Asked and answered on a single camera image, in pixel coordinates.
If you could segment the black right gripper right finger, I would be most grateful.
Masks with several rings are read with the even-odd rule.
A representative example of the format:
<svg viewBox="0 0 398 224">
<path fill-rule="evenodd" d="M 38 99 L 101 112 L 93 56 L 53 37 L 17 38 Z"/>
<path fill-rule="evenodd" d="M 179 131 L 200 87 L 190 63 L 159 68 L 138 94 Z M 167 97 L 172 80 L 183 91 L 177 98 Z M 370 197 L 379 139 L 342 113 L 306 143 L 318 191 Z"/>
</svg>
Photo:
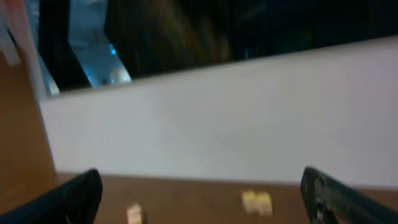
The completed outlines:
<svg viewBox="0 0 398 224">
<path fill-rule="evenodd" d="M 397 212 L 313 167 L 305 168 L 300 191 L 310 223 L 397 223 Z"/>
</svg>

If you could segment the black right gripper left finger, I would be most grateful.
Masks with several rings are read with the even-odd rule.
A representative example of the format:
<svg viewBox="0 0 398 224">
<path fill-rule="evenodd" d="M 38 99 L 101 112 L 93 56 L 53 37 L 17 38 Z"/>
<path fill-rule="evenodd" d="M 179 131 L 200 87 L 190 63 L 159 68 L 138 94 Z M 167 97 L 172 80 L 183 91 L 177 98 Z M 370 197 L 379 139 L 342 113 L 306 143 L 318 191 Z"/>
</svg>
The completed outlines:
<svg viewBox="0 0 398 224">
<path fill-rule="evenodd" d="M 1 215 L 1 224 L 93 224 L 102 193 L 100 173 L 90 169 L 39 198 Z"/>
</svg>

